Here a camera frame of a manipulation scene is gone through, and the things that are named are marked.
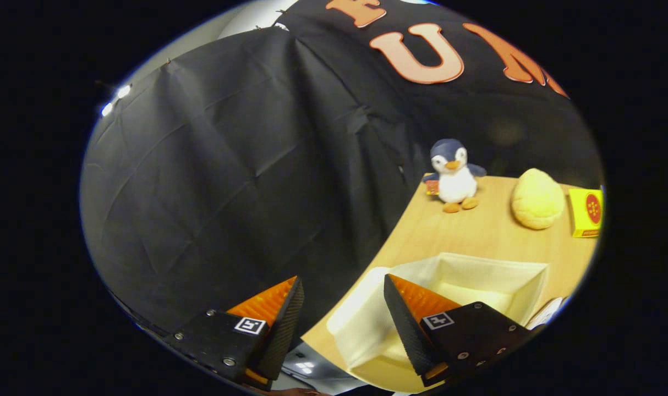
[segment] wrinkled black fabric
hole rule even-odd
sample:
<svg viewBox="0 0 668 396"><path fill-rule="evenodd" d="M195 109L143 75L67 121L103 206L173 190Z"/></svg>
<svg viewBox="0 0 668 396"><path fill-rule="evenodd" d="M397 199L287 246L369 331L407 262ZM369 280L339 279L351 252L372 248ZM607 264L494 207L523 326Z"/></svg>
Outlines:
<svg viewBox="0 0 668 396"><path fill-rule="evenodd" d="M536 166L560 183L598 183L570 100L507 80L463 18L386 2L387 16L356 30L319 3L288 10L289 31L226 37L133 82L90 138L80 186L88 248L108 288L165 331L297 275L304 334L374 258L432 170L437 139L460 139L490 175ZM414 84L367 47L419 22L451 35L460 78ZM438 62L422 38L404 42ZM524 135L498 144L502 128Z"/></svg>

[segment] yellow sponge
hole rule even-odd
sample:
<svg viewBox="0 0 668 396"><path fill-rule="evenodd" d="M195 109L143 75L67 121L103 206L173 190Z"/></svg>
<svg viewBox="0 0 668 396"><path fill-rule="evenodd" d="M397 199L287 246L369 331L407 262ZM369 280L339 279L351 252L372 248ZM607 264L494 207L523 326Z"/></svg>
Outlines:
<svg viewBox="0 0 668 396"><path fill-rule="evenodd" d="M525 227L543 230L558 219L566 206L561 186L547 173L532 168L518 179L512 195L512 211Z"/></svg>

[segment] stuffed penguin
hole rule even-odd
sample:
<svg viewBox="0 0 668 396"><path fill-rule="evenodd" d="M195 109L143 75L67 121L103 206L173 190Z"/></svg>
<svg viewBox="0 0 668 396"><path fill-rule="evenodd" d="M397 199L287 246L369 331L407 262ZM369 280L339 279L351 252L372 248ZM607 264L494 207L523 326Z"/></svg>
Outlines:
<svg viewBox="0 0 668 396"><path fill-rule="evenodd" d="M478 205L478 198L474 197L478 187L475 177L485 176L485 169L468 163L467 150L456 139L434 143L430 156L436 173L425 176L422 181L439 180L439 198L445 202L444 211L455 213L461 208L475 208Z"/></svg>

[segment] penguin feet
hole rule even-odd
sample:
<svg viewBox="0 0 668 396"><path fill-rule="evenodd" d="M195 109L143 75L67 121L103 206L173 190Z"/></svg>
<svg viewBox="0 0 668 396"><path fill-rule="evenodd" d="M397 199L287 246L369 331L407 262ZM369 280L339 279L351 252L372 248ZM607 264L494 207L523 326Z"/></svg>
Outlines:
<svg viewBox="0 0 668 396"><path fill-rule="evenodd" d="M447 213L457 213L461 210L461 206L455 202L447 202L444 204L444 211Z"/></svg>
<svg viewBox="0 0 668 396"><path fill-rule="evenodd" d="M462 202L462 208L464 208L465 210L472 210L477 206L478 206L478 198L475 198L474 196L470 196Z"/></svg>

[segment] hand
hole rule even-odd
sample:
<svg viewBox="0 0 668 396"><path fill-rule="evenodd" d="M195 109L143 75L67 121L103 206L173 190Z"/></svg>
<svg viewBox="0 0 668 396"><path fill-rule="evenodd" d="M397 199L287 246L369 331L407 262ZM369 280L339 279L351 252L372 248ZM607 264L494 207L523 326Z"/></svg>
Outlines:
<svg viewBox="0 0 668 396"><path fill-rule="evenodd" d="M254 388L253 386L246 386L246 388L255 391L256 393L265 394L266 396L331 396L327 393L317 392L314 389L306 388L291 388L283 390L271 390L269 392Z"/></svg>

